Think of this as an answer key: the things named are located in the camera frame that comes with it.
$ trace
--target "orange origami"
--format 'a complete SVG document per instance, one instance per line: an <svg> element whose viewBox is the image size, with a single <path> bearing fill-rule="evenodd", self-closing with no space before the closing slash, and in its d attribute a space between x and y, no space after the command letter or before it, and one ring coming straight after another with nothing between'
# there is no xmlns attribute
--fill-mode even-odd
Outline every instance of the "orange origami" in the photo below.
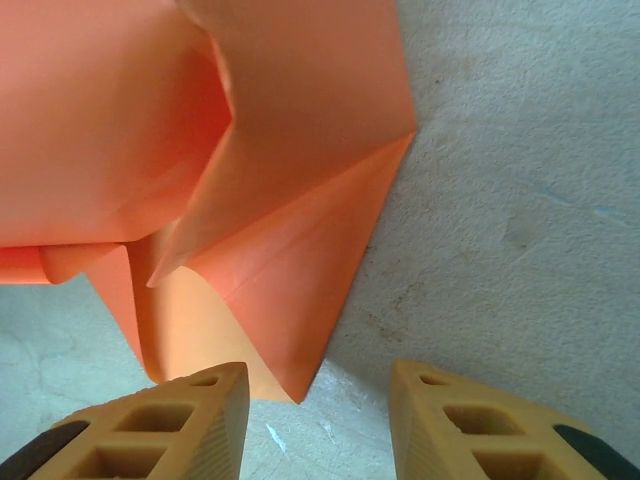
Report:
<svg viewBox="0 0 640 480"><path fill-rule="evenodd" d="M153 380L240 360L301 401L415 131L393 1L31 0L0 27L0 281L85 272Z"/></svg>

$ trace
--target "yellow plastic part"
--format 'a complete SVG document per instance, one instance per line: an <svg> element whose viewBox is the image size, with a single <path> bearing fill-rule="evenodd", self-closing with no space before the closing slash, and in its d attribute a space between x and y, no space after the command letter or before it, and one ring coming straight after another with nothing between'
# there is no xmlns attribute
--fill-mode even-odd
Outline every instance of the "yellow plastic part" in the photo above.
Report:
<svg viewBox="0 0 640 480"><path fill-rule="evenodd" d="M75 412L90 425L30 480L236 480L249 413L244 363Z"/></svg>
<svg viewBox="0 0 640 480"><path fill-rule="evenodd" d="M585 425L424 363L394 363L389 416L398 480L605 479L553 430Z"/></svg>

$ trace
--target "floor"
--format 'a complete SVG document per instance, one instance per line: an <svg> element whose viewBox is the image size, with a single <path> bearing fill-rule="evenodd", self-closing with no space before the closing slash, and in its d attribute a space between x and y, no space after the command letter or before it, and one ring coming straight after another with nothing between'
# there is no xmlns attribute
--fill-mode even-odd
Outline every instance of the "floor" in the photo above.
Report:
<svg viewBox="0 0 640 480"><path fill-rule="evenodd" d="M398 9L421 130L308 400L252 405L242 478L394 478L397 357L573 414L640 463L640 3ZM0 367L0 459L148 385L81 277L0 288Z"/></svg>

